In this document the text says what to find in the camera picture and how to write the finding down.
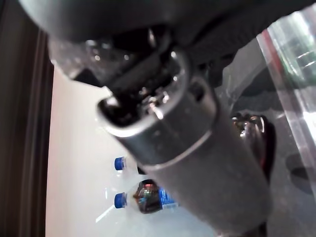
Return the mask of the robot right hand black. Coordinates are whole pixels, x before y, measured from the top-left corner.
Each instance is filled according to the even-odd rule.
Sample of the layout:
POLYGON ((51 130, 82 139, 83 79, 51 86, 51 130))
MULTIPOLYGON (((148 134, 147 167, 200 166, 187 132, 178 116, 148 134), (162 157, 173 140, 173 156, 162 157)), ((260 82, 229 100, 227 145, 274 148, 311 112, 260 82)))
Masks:
POLYGON ((205 75, 311 0, 23 0, 69 79, 112 93, 106 130, 184 208, 226 236, 266 223, 264 172, 205 75))

